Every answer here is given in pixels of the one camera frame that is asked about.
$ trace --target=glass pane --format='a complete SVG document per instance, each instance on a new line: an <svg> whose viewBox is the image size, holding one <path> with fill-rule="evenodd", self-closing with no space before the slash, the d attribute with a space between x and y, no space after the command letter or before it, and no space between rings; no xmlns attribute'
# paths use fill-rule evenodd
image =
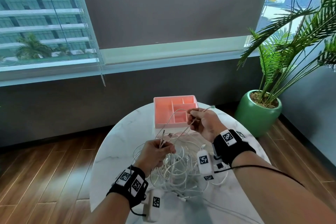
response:
<svg viewBox="0 0 336 224"><path fill-rule="evenodd" d="M259 22L257 26L257 31L266 27L269 23L275 21L275 18L283 16L283 14L289 14L288 9L291 8L292 0L266 0ZM315 8L320 5L320 0L295 0L295 8L302 9ZM303 17L299 17L292 22L291 34L295 34L297 28L299 27ZM289 30L289 24L283 27L283 30Z"/></svg>
<svg viewBox="0 0 336 224"><path fill-rule="evenodd" d="M79 0L0 0L0 66L95 58Z"/></svg>

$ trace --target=soil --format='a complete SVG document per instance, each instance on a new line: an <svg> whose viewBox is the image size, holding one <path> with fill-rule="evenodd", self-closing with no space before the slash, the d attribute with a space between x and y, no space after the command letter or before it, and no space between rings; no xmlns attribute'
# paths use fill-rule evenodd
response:
<svg viewBox="0 0 336 224"><path fill-rule="evenodd" d="M279 102L278 100L274 100L272 103L270 104L266 104L266 99L268 97L268 93L265 93L264 96L262 97L262 100L259 102L259 94L261 92L260 91L254 91L250 93L250 99L256 103L257 105L260 105L262 107L266 107L266 108L277 108L279 106Z"/></svg>

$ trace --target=wooden floor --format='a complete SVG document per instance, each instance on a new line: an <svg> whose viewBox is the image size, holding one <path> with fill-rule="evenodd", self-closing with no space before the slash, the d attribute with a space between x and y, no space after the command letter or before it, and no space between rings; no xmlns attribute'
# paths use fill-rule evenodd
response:
<svg viewBox="0 0 336 224"><path fill-rule="evenodd" d="M106 128L0 156L0 224L79 224L90 213L89 181ZM272 164L336 211L336 182L277 121L259 138Z"/></svg>

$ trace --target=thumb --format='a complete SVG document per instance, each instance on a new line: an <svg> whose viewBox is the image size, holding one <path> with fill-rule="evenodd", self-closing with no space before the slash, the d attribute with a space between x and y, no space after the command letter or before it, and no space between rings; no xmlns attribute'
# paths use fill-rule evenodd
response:
<svg viewBox="0 0 336 224"><path fill-rule="evenodd" d="M173 153L175 151L174 145L166 146L161 149L159 149L159 153L162 156L166 156L169 153Z"/></svg>
<svg viewBox="0 0 336 224"><path fill-rule="evenodd" d="M205 112L199 112L199 111L190 111L190 114L194 116L195 118L202 119L205 115Z"/></svg>

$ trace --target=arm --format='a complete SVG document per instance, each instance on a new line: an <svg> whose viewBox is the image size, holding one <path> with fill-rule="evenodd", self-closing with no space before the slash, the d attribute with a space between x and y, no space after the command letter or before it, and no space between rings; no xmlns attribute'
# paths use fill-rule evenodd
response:
<svg viewBox="0 0 336 224"><path fill-rule="evenodd" d="M213 142L227 128L213 111L195 108L188 111L191 129ZM231 166L259 165L276 169L252 151L238 154ZM265 224L336 223L336 214L294 180L258 167L234 169L234 174Z"/></svg>
<svg viewBox="0 0 336 224"><path fill-rule="evenodd" d="M133 166L140 168L149 176L155 167L163 165L163 160L169 153L175 153L175 147L166 142L163 148L159 149L160 139L147 141L141 154ZM110 193L94 209L83 224L124 224L130 212L128 200L118 194Z"/></svg>

